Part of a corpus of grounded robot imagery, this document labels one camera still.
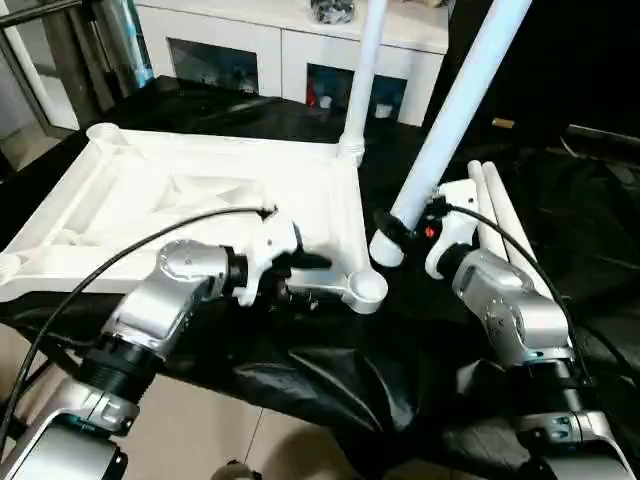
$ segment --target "black plastic sheet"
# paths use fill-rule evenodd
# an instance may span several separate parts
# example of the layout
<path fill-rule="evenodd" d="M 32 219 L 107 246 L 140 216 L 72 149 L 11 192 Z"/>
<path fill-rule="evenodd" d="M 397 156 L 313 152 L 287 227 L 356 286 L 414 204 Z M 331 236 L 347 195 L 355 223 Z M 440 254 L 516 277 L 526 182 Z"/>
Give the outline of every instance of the black plastic sheet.
<path fill-rule="evenodd" d="M 343 117 L 160 79 L 106 121 L 142 130 L 337 142 Z M 373 212 L 391 206 L 423 140 L 417 128 L 369 123 L 360 169 L 369 236 L 375 230 Z M 85 143 L 83 133 L 73 135 L 0 185 L 0 204 L 16 206 L 3 212 L 0 246 Z M 466 162 L 475 158 L 496 162 L 542 266 L 566 296 L 577 323 L 596 327 L 640 369 L 640 304 L 635 300 L 640 169 L 477 141 L 471 132 L 447 179 L 465 177 Z M 501 373 L 481 362 L 475 375 L 480 394 L 458 393 L 457 370 L 491 359 L 492 352 L 479 323 L 448 285 L 427 277 L 423 265 L 417 258 L 397 270 L 381 270 L 389 295 L 371 316 L 357 316 L 341 305 L 323 305 L 311 314 L 268 299 L 251 309 L 226 301 L 207 305 L 165 373 L 332 428 L 350 460 L 371 478 L 414 455 L 492 478 L 509 475 L 528 455 L 499 418 L 509 407 Z M 60 298 L 29 294 L 2 305 L 0 317 L 34 329 Z M 119 298 L 83 295 L 56 327 L 59 341 L 86 343 Z M 589 364 L 606 385 L 607 411 L 633 441 L 640 421 L 630 399 L 638 392 L 620 381 L 623 372 L 602 344 L 578 333 Z M 483 391 L 491 395 L 486 398 Z"/>

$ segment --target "white tube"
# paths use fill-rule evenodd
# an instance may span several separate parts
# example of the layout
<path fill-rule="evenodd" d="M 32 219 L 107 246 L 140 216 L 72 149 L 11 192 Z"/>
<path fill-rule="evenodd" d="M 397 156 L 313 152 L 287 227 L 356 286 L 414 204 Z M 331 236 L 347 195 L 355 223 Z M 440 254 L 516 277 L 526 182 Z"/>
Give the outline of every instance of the white tube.
<path fill-rule="evenodd" d="M 491 203 L 493 204 L 493 210 L 498 218 L 498 225 L 504 228 L 522 247 L 531 255 L 536 258 L 527 238 L 527 234 L 522 228 L 520 218 L 516 213 L 511 198 L 507 193 L 507 189 L 504 188 L 498 169 L 492 162 L 487 162 L 482 166 L 484 178 L 487 181 L 487 188 L 489 189 L 489 195 L 491 196 Z M 549 288 L 544 283 L 540 275 L 533 269 L 533 267 L 527 262 L 520 252 L 518 252 L 509 242 L 505 241 L 507 247 L 507 253 L 509 254 L 509 261 L 525 272 L 533 280 L 533 284 L 536 290 L 545 297 L 552 298 Z"/>
<path fill-rule="evenodd" d="M 360 61 L 353 75 L 347 120 L 338 145 L 338 157 L 355 157 L 358 166 L 362 163 L 364 154 L 364 126 L 376 73 L 378 50 L 382 42 L 387 1 L 369 0 L 368 2 L 367 18 L 362 32 Z"/>
<path fill-rule="evenodd" d="M 532 0 L 494 0 L 471 50 L 451 87 L 418 158 L 391 209 L 413 230 L 471 119 L 504 59 Z M 382 232 L 371 242 L 371 256 L 382 265 L 397 266 L 403 254 Z"/>
<path fill-rule="evenodd" d="M 482 164 L 479 161 L 474 160 L 472 162 L 469 162 L 469 164 L 467 165 L 467 170 L 469 172 L 469 178 L 471 178 L 471 180 L 476 183 L 480 215 L 488 218 L 494 223 L 498 223 L 498 221 L 496 220 L 496 214 L 493 211 L 491 196 L 489 195 L 489 190 L 487 189 L 487 183 L 484 178 L 484 173 L 482 172 Z M 507 257 L 507 251 L 504 249 L 502 237 L 498 232 L 485 225 L 484 223 L 480 223 L 478 225 L 478 235 L 480 237 L 480 246 L 482 248 L 486 248 L 491 253 L 497 255 L 503 260 L 506 260 L 507 262 L 509 261 L 509 257 Z"/>

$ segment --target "floor tile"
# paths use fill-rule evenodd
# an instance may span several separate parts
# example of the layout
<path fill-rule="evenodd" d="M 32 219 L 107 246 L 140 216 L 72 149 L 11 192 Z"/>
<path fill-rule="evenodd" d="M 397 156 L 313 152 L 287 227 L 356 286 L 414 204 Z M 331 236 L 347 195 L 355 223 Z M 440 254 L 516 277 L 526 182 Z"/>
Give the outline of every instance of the floor tile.
<path fill-rule="evenodd" d="M 0 324 L 0 395 L 2 397 L 8 395 L 13 387 L 29 345 L 29 342 L 13 328 Z M 44 359 L 43 355 L 38 354 L 34 368 L 40 366 Z"/>
<path fill-rule="evenodd" d="M 476 477 L 470 473 L 453 471 L 451 473 L 451 480 L 484 480 L 481 477 Z"/>
<path fill-rule="evenodd" d="M 261 409 L 166 377 L 145 394 L 141 413 L 120 447 L 126 480 L 208 480 L 244 459 Z"/>
<path fill-rule="evenodd" d="M 0 141 L 2 153 L 14 170 L 20 170 L 60 142 L 48 137 L 38 123 L 27 125 Z"/>
<path fill-rule="evenodd" d="M 355 472 L 328 430 L 264 410 L 247 464 L 264 480 L 351 480 Z"/>
<path fill-rule="evenodd" d="M 422 460 L 411 460 L 391 470 L 384 480 L 450 480 L 451 470 Z"/>

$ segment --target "white rod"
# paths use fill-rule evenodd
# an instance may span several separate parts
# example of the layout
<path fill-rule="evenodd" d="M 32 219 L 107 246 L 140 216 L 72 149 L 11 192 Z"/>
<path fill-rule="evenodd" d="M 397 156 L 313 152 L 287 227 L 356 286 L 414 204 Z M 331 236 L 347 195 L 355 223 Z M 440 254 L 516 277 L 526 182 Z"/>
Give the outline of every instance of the white rod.
<path fill-rule="evenodd" d="M 476 183 L 476 191 L 478 193 L 478 206 L 480 215 L 488 218 L 494 223 L 498 223 L 496 214 L 493 210 L 493 204 L 491 203 L 491 196 L 489 195 L 489 189 L 487 188 L 487 182 L 482 172 L 482 164 L 473 160 L 467 165 L 469 172 L 469 178 Z M 494 255 L 509 261 L 507 251 L 504 248 L 502 237 L 491 227 L 480 223 L 478 225 L 478 236 L 480 237 L 480 246 L 486 248 Z"/>
<path fill-rule="evenodd" d="M 522 228 L 520 218 L 516 213 L 516 209 L 513 208 L 511 198 L 507 193 L 507 189 L 504 188 L 502 178 L 498 173 L 498 169 L 492 162 L 487 162 L 482 166 L 484 178 L 487 181 L 487 188 L 489 189 L 489 195 L 491 196 L 491 203 L 493 209 L 498 218 L 498 225 L 504 228 L 533 258 L 536 258 L 527 238 L 527 234 Z M 509 254 L 509 261 L 525 272 L 533 280 L 533 284 L 536 290 L 545 297 L 552 298 L 549 288 L 544 283 L 540 275 L 534 270 L 534 268 L 527 262 L 520 252 L 518 252 L 509 242 L 505 242 L 507 247 L 507 253 Z"/>
<path fill-rule="evenodd" d="M 504 59 L 532 0 L 494 0 L 451 91 L 418 154 L 391 214 L 413 230 L 449 165 L 471 119 Z M 403 254 L 376 232 L 370 248 L 382 265 L 397 266 Z"/>
<path fill-rule="evenodd" d="M 362 32 L 360 61 L 353 75 L 347 121 L 340 137 L 338 156 L 356 157 L 358 166 L 364 154 L 364 126 L 371 99 L 371 89 L 378 63 L 378 51 L 384 31 L 388 0 L 369 0 Z"/>

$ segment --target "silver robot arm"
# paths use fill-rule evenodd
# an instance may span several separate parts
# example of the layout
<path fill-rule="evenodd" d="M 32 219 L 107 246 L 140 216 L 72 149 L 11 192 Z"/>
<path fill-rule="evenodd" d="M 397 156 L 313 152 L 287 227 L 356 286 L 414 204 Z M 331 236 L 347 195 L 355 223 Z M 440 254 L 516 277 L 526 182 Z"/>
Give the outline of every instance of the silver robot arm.
<path fill-rule="evenodd" d="M 115 480 L 138 403 L 187 326 L 194 308 L 222 296 L 253 304 L 272 261 L 299 247 L 295 226 L 267 218 L 247 255 L 178 240 L 163 247 L 153 272 L 113 312 L 79 373 L 63 381 L 0 465 L 0 479 Z"/>
<path fill-rule="evenodd" d="M 477 204 L 446 186 L 448 203 Z M 469 217 L 450 212 L 426 270 L 451 282 L 480 320 L 505 369 L 516 409 L 518 439 L 533 457 L 525 478 L 635 480 L 590 382 L 575 361 L 562 309 L 524 272 L 486 250 L 473 249 Z"/>

